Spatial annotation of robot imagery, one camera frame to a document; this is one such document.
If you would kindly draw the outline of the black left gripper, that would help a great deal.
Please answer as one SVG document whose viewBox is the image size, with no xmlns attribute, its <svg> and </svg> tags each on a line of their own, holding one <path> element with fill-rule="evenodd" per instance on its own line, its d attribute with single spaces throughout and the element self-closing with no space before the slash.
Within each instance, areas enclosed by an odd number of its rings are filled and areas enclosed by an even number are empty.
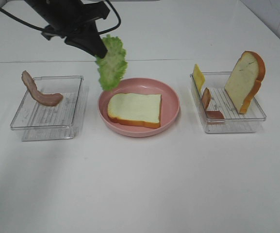
<svg viewBox="0 0 280 233">
<path fill-rule="evenodd" d="M 104 58 L 107 49 L 99 36 L 96 20 L 106 19 L 110 9 L 103 2 L 83 3 L 80 0 L 27 0 L 47 23 L 41 33 L 47 40 L 66 37 L 67 45 L 92 56 Z"/>
</svg>

